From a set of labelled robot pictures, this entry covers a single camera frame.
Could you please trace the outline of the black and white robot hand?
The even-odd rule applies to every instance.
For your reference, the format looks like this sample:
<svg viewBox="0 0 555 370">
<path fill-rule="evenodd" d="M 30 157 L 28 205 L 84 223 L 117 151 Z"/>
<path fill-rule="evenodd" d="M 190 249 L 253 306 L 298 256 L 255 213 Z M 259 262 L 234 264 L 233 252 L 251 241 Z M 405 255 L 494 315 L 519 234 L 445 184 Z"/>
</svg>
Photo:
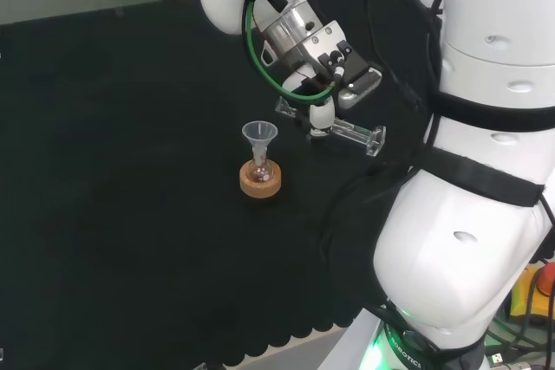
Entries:
<svg viewBox="0 0 555 370">
<path fill-rule="evenodd" d="M 330 134 L 336 119 L 334 95 L 343 82 L 344 59 L 339 54 L 339 63 L 335 63 L 329 54 L 314 57 L 304 46 L 300 46 L 302 65 L 292 69 L 291 76 L 280 85 L 266 71 L 264 60 L 258 57 L 251 41 L 248 47 L 251 62 L 263 79 L 278 93 L 280 103 L 297 107 L 288 107 L 287 114 L 300 120 L 312 137 L 324 137 Z"/>
</svg>

